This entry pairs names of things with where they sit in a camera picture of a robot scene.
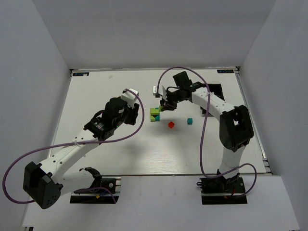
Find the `red cube front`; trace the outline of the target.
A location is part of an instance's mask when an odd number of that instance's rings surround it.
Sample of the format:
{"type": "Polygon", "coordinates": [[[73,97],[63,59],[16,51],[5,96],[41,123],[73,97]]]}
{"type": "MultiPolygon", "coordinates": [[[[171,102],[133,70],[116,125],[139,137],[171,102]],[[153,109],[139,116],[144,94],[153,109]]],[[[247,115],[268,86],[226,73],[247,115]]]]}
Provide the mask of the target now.
{"type": "Polygon", "coordinates": [[[175,126],[175,124],[172,122],[172,121],[170,121],[169,123],[168,123],[168,127],[169,128],[173,128],[175,126]]]}

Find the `teal cube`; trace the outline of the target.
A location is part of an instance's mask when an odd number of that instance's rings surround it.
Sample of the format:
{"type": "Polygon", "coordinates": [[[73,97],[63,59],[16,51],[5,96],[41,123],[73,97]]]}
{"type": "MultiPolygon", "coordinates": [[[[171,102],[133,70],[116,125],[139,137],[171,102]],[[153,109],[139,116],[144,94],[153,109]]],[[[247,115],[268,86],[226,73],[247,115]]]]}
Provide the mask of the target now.
{"type": "Polygon", "coordinates": [[[188,118],[187,119],[187,124],[188,125],[192,125],[193,124],[193,119],[192,118],[188,118]]]}

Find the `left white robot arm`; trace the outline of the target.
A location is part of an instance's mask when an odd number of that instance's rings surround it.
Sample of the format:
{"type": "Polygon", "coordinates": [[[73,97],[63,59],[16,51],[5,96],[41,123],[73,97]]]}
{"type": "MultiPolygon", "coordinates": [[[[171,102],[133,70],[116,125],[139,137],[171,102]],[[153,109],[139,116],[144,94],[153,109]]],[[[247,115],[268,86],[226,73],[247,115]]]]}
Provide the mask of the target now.
{"type": "Polygon", "coordinates": [[[67,171],[82,157],[110,139],[122,125],[135,125],[138,111],[143,109],[139,93],[132,89],[113,97],[98,111],[71,143],[59,144],[59,151],[25,167],[23,189],[42,209],[51,207],[60,196],[71,192],[100,190],[101,174],[92,167],[74,174],[67,171]]]}

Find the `green rectangular block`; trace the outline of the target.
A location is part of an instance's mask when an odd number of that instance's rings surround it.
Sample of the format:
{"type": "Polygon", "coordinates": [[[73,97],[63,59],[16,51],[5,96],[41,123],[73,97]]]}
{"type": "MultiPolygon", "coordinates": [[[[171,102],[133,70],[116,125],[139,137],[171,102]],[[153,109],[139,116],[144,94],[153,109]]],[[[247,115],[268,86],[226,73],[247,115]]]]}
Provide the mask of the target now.
{"type": "Polygon", "coordinates": [[[160,111],[159,111],[159,109],[158,108],[151,108],[150,109],[150,115],[152,115],[152,116],[157,116],[157,115],[159,115],[160,114],[160,111]]]}

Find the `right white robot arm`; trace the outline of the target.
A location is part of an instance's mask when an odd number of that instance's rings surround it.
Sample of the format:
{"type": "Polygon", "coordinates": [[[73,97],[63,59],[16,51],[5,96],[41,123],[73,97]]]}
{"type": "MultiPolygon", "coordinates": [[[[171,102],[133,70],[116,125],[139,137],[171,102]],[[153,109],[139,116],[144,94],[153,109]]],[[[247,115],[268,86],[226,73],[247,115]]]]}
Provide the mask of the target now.
{"type": "Polygon", "coordinates": [[[223,145],[223,156],[216,175],[207,175],[202,172],[203,178],[197,184],[204,194],[240,193],[239,169],[240,160],[245,147],[254,136],[252,122],[246,106],[234,106],[225,102],[210,90],[204,79],[192,82],[184,68],[173,76],[174,87],[164,88],[160,84],[153,87],[153,95],[160,98],[161,111],[174,111],[183,101],[190,101],[205,110],[205,118],[212,115],[219,122],[219,139],[223,145]]]}

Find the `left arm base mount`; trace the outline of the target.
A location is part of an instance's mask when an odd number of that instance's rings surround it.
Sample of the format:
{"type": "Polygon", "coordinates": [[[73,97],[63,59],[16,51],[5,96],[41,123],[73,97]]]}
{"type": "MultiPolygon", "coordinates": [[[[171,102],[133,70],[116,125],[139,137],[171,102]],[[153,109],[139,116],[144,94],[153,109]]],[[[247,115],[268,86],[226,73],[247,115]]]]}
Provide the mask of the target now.
{"type": "Polygon", "coordinates": [[[71,204],[116,204],[121,191],[121,177],[103,177],[100,183],[94,185],[95,189],[71,193],[71,204]]]}

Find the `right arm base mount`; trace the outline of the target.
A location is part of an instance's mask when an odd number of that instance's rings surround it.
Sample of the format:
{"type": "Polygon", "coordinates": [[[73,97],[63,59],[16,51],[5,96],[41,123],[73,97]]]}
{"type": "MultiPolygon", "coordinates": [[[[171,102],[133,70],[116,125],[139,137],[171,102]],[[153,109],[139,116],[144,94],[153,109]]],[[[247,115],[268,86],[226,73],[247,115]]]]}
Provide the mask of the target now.
{"type": "Polygon", "coordinates": [[[200,178],[196,183],[201,189],[202,205],[244,205],[247,204],[243,178],[238,177],[233,182],[225,181],[223,177],[208,179],[200,178]]]}

